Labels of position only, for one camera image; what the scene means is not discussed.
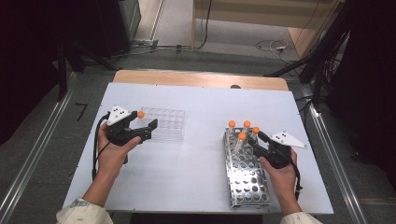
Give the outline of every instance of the hand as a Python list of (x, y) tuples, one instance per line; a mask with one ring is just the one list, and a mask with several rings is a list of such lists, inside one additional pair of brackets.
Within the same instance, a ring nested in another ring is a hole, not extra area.
[[(291, 159), (297, 165), (297, 154), (291, 150)], [(300, 205), (294, 195), (294, 186), (296, 182), (296, 174), (291, 164), (282, 168), (275, 169), (271, 166), (270, 162), (264, 157), (260, 157), (262, 166), (270, 175), (271, 183), (277, 199), (279, 200), (280, 207), (283, 215), (301, 212)]]
[(104, 123), (98, 132), (98, 154), (103, 150), (98, 159), (98, 174), (106, 172), (107, 174), (118, 176), (127, 153), (139, 144), (140, 137), (137, 136), (131, 139), (124, 146), (119, 147), (108, 143), (106, 130), (107, 123)]
[(137, 136), (122, 147), (108, 143), (106, 136), (107, 124), (104, 123), (98, 132), (99, 168), (96, 178), (85, 192), (82, 199), (89, 203), (105, 206), (108, 194), (120, 173), (125, 156), (140, 142)]

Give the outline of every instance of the black cable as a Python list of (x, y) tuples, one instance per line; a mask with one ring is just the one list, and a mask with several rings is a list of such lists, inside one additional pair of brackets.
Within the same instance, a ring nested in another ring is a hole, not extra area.
[(347, 40), (348, 37), (349, 37), (349, 31), (345, 31), (344, 33), (342, 33), (340, 39), (336, 42), (334, 47), (331, 49), (331, 51), (329, 52), (329, 55), (327, 57), (327, 60), (324, 63), (323, 74), (320, 74), (320, 75), (322, 75), (322, 87), (326, 91), (332, 90), (331, 81), (335, 75), (334, 70), (337, 67), (336, 61), (340, 62), (335, 57), (337, 56), (339, 49), (345, 43), (345, 41)]
[(102, 125), (103, 120), (108, 119), (110, 116), (110, 113), (107, 112), (106, 115), (102, 116), (98, 123), (96, 124), (96, 129), (95, 129), (95, 137), (93, 140), (93, 158), (92, 158), (92, 180), (94, 179), (94, 176), (96, 175), (96, 148), (97, 148), (97, 144), (98, 144), (98, 133), (99, 133), (99, 129), (100, 126)]
[[(201, 18), (203, 18), (204, 17), (204, 1), (201, 1), (201, 11), (202, 11), (202, 14), (201, 14)], [(202, 41), (202, 34), (204, 33), (204, 25), (203, 25), (203, 19), (201, 19), (201, 44), (203, 43), (203, 41)]]
[(195, 48), (195, 49), (201, 49), (204, 47), (206, 40), (207, 40), (207, 25), (209, 24), (209, 16), (210, 16), (210, 9), (212, 8), (212, 0), (209, 2), (209, 8), (207, 9), (207, 14), (206, 14), (206, 24), (205, 24), (205, 39), (204, 42), (201, 44), (200, 47)]
[[(295, 72), (295, 74), (297, 74), (297, 76), (300, 75), (295, 69), (293, 69), (293, 71)], [(291, 76), (291, 77), (294, 77), (294, 75), (291, 74), (291, 71), (288, 72), (288, 75)]]
[(294, 161), (291, 158), (288, 158), (285, 154), (283, 154), (282, 152), (280, 152), (279, 150), (276, 151), (276, 153), (280, 156), (282, 156), (286, 161), (288, 161), (291, 166), (293, 167), (294, 173), (296, 174), (296, 178), (297, 178), (297, 182), (296, 182), (296, 188), (294, 191), (294, 195), (296, 197), (296, 200), (298, 201), (298, 197), (300, 196), (300, 190), (303, 189), (303, 187), (301, 187), (301, 175), (300, 175), (300, 171), (297, 167), (297, 165), (294, 163)]
[[(306, 121), (307, 121), (306, 115), (308, 114), (309, 106), (311, 106), (311, 104), (313, 103), (314, 96), (313, 95), (305, 96), (305, 97), (296, 99), (296, 101), (303, 100), (304, 98), (309, 99), (309, 100), (305, 103), (305, 106), (299, 110), (299, 112), (304, 111), (304, 114), (303, 114), (303, 126), (304, 126), (304, 129), (305, 129), (306, 135), (308, 136), (308, 141), (312, 142), (311, 141), (311, 135), (309, 134), (308, 129), (306, 128)], [(314, 154), (314, 158), (316, 159), (317, 155), (316, 155), (316, 153), (315, 153), (313, 148), (312, 148), (312, 153)]]
[(306, 100), (306, 99), (312, 99), (313, 97), (314, 97), (313, 95), (304, 96), (304, 97), (300, 97), (300, 98), (294, 99), (294, 101), (301, 101), (301, 100)]
[(312, 12), (312, 15), (311, 15), (311, 18), (309, 19), (309, 22), (304, 26), (304, 28), (303, 28), (303, 29), (300, 31), (300, 33), (298, 34), (297, 40), (296, 40), (296, 42), (295, 42), (295, 45), (298, 43), (298, 40), (300, 39), (300, 35), (301, 35), (301, 33), (303, 32), (303, 30), (309, 25), (309, 23), (311, 23), (312, 19), (314, 18), (315, 12), (317, 12), (317, 9), (318, 9), (318, 6), (319, 6), (319, 1), (320, 1), (320, 0), (317, 1), (317, 6), (315, 7), (314, 12)]
[(111, 139), (110, 141), (108, 141), (106, 143), (106, 145), (104, 147), (102, 147), (102, 149), (100, 150), (98, 156), (93, 160), (93, 167), (92, 167), (92, 180), (95, 179), (96, 177), (96, 163), (99, 160), (99, 156), (102, 154), (102, 152), (106, 149), (106, 147), (113, 141), (113, 139), (117, 136), (117, 134), (119, 134), (120, 132), (116, 133)]

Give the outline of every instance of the wrist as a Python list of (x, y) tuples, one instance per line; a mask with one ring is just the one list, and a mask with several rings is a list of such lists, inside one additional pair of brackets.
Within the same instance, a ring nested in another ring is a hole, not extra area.
[(107, 170), (107, 169), (100, 169), (98, 170), (96, 174), (96, 178), (99, 178), (101, 180), (104, 180), (106, 182), (115, 180), (117, 176), (119, 176), (120, 171), (115, 171), (115, 170)]
[(88, 203), (104, 207), (118, 173), (98, 171), (95, 179), (82, 197)]
[(300, 205), (297, 203), (294, 194), (279, 195), (277, 198), (284, 216), (303, 211)]

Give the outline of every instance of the test tube rack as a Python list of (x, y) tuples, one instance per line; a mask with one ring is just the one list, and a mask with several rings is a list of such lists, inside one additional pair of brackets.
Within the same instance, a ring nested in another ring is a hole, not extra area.
[(234, 150), (237, 135), (242, 128), (233, 128), (231, 136), (225, 129), (223, 142), (227, 168), (231, 208), (257, 208), (271, 204), (265, 172), (259, 159), (253, 155), (253, 147), (246, 141), (238, 151)]
[(152, 132), (152, 139), (183, 140), (185, 111), (175, 109), (142, 107), (145, 116), (139, 120), (146, 127), (152, 120), (158, 120), (158, 127)]

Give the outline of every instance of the metal rail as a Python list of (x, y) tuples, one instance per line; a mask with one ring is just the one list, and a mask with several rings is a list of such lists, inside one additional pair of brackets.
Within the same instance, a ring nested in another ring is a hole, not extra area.
[[(309, 85), (303, 85), (302, 91), (304, 96), (312, 95), (312, 91)], [(332, 144), (332, 139), (330, 138), (329, 133), (327, 132), (323, 117), (321, 116), (321, 114), (317, 113), (313, 105), (309, 106), (309, 110), (312, 119), (315, 123), (315, 126), (318, 130), (320, 140), (323, 144), (324, 150), (326, 151), (330, 165), (332, 166), (332, 170), (340, 187), (343, 198), (346, 202), (346, 207), (349, 210), (349, 214), (353, 220), (353, 223), (355, 224), (367, 223), (366, 217), (363, 211), (361, 210), (361, 204), (355, 194), (354, 189), (352, 188), (352, 185), (350, 184), (344, 166), (341, 163), (340, 159), (338, 158), (337, 152), (334, 148), (334, 145)]]
[(69, 87), (69, 91), (66, 93), (62, 101), (58, 102), (53, 108), (46, 125), (44, 126), (37, 140), (35, 141), (35, 144), (31, 149), (28, 157), (26, 158), (26, 161), (24, 162), (19, 173), (9, 186), (5, 198), (1, 202), (0, 224), (8, 223), (9, 218), (11, 217), (12, 212), (15, 209), (15, 206), (21, 198), (30, 177), (35, 171), (35, 167), (37, 166), (44, 150), (46, 149), (47, 143), (49, 142), (52, 133), (55, 130), (56, 125), (58, 124), (58, 121), (64, 112), (64, 109), (67, 106), (67, 103), (74, 91), (76, 83), (77, 75), (73, 72), (68, 79), (67, 85)]

